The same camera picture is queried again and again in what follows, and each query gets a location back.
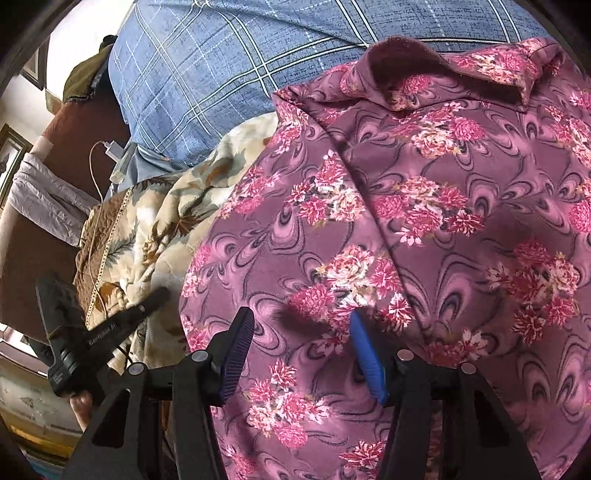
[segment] floral blanket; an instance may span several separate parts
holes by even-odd
[[[208,159],[183,173],[143,181],[91,213],[82,235],[74,284],[88,328],[166,286],[172,301],[151,315],[129,339],[134,361],[150,368],[186,354],[178,316],[183,278],[219,206],[256,160],[277,127],[268,113],[226,134]],[[116,352],[119,372],[125,358]]]
[[[392,409],[356,366],[356,307],[434,364],[473,362],[544,480],[564,474],[591,431],[590,89],[549,39],[390,38],[276,92],[180,303],[192,349],[255,313],[215,411],[230,478],[376,477]],[[440,412],[431,434],[436,479]]]

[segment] green cloth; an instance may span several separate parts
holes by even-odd
[[[106,73],[107,60],[113,44],[101,49],[95,56],[79,63],[66,80],[64,103],[68,100],[88,100],[92,98],[100,78]]]

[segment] white cloth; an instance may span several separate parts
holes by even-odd
[[[25,155],[14,174],[7,202],[24,217],[74,247],[98,201],[54,175],[41,160]]]

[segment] finger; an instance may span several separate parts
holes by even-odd
[[[70,399],[70,407],[74,411],[78,425],[85,431],[92,416],[92,396],[88,392],[82,392]]]

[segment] metal screw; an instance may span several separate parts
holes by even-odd
[[[205,350],[197,350],[191,355],[191,360],[193,360],[193,362],[204,362],[207,360],[208,356],[209,353],[207,353]]]
[[[410,362],[414,358],[414,353],[404,348],[398,351],[398,358],[403,362]]]
[[[129,368],[127,369],[127,371],[131,375],[139,375],[141,372],[144,371],[144,366],[143,366],[143,364],[131,364],[129,366]]]
[[[474,375],[476,373],[476,367],[469,362],[462,364],[460,368],[466,375]]]

